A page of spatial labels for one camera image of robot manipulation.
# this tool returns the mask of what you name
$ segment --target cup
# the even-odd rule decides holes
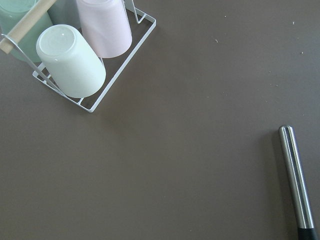
[[[69,97],[88,97],[105,82],[104,65],[73,26],[49,27],[40,35],[36,51],[60,90]]]
[[[36,3],[37,0],[0,0],[0,26],[2,33],[8,34]],[[45,13],[19,42],[18,46],[31,61],[41,61],[36,51],[37,39],[50,26],[52,26],[52,22],[48,13]],[[13,49],[11,54],[15,58],[25,61],[16,49]]]
[[[48,14],[54,25],[66,24],[76,29],[81,27],[76,0],[57,0]]]
[[[82,34],[101,58],[125,53],[132,43],[123,0],[76,0]]]

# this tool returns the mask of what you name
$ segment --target brown table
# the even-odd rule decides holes
[[[283,124],[320,226],[320,2],[135,4],[157,27],[94,113],[0,52],[0,239],[296,240]]]

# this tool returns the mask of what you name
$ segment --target white wire rack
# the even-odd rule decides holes
[[[60,96],[64,97],[65,99],[69,100],[70,102],[74,103],[78,107],[86,110],[89,113],[92,113],[157,24],[155,18],[137,9],[133,0],[125,0],[124,5],[127,9],[127,15],[131,27],[132,45],[130,49],[122,56],[109,59],[101,58],[101,61],[105,62],[107,77],[101,89],[97,93],[89,97],[72,98],[65,95],[59,89],[59,86],[55,84],[54,79],[51,78],[51,75],[48,73],[46,66],[43,63],[41,63],[39,66],[36,66],[10,37],[5,34],[2,34],[2,36],[4,38],[7,38],[14,44],[15,48],[26,59],[26,62],[34,69],[32,75],[36,79],[38,79],[42,84],[44,84]]]

